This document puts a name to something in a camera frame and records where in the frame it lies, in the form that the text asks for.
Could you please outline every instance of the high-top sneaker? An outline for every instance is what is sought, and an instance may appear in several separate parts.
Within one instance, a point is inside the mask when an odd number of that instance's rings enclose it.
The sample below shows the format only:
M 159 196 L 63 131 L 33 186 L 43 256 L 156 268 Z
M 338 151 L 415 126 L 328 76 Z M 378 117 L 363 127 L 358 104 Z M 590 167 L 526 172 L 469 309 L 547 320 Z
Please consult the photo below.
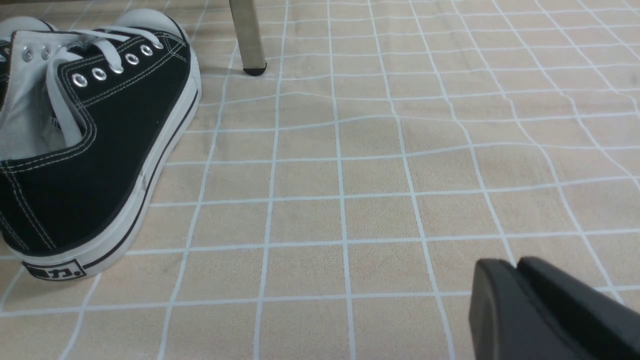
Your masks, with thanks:
M 11 36 L 18 30 L 56 31 L 57 29 L 46 21 L 28 16 L 16 16 L 0 22 L 0 104 L 4 101 L 9 81 L 8 58 L 11 56 Z
M 96 275 L 129 248 L 195 115 L 194 50 L 175 21 L 148 9 L 95 31 L 18 31 L 11 48 L 0 229 L 37 278 Z

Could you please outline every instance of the black plastic object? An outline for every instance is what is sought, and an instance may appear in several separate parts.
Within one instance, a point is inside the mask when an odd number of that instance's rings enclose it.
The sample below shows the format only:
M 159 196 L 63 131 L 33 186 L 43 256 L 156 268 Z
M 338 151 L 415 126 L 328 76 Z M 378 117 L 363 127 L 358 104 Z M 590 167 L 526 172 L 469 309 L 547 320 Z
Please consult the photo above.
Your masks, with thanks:
M 477 360 L 640 359 L 640 315 L 538 258 L 476 263 Z
M 243 68 L 243 70 L 247 75 L 260 76 L 260 75 L 264 74 L 264 72 L 267 70 L 267 63 L 264 63 L 264 67 L 259 67 L 259 68 L 256 68 L 256 69 Z

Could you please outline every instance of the metal chair leg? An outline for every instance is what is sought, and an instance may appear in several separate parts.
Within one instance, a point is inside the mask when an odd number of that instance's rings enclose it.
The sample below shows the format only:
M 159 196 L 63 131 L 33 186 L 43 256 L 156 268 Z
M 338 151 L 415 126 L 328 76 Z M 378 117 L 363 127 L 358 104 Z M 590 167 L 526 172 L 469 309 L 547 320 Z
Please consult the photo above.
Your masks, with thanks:
M 229 0 L 244 72 L 259 76 L 267 69 L 253 0 Z

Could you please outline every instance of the metal eyelet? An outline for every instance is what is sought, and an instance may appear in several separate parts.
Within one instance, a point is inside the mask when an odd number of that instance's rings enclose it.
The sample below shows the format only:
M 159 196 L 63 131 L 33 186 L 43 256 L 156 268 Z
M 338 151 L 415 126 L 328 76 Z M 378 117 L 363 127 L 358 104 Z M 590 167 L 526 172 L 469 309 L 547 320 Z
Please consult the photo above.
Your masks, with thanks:
M 133 54 L 126 54 L 124 58 L 127 60 L 127 63 L 130 63 L 131 65 L 137 65 L 140 63 L 140 59 Z
M 151 50 L 151 48 L 147 45 L 140 45 L 140 51 L 142 51 L 142 53 L 147 56 L 151 56 L 154 54 L 154 51 Z
M 51 57 L 51 50 L 48 47 L 43 47 L 42 52 L 40 52 L 43 60 L 48 60 Z
M 100 81 L 107 80 L 107 73 L 104 72 L 104 70 L 100 69 L 99 67 L 94 67 L 91 70 L 91 73 L 93 74 L 94 78 Z
M 124 68 L 122 67 L 122 65 L 119 68 L 115 68 L 112 65 L 109 65 L 109 69 L 111 69 L 111 71 L 115 72 L 116 74 L 122 74 L 124 72 Z
M 71 80 L 74 82 L 74 84 L 76 84 L 76 86 L 80 88 L 86 88 L 86 86 L 89 85 L 89 82 L 87 82 L 86 77 L 80 74 L 71 75 Z
M 33 51 L 31 51 L 30 48 L 25 47 L 24 50 L 22 50 L 22 59 L 26 62 L 29 62 L 33 59 Z

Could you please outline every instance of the floor mat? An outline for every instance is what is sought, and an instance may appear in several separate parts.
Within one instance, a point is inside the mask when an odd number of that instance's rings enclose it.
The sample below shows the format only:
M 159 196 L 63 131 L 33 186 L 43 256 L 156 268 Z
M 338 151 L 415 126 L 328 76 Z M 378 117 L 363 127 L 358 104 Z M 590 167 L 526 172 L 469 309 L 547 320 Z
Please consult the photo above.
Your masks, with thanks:
M 61 29 L 156 8 L 202 105 L 140 235 L 98 277 L 0 248 L 7 359 L 472 359 L 474 261 L 539 256 L 640 310 L 640 1 L 0 6 Z

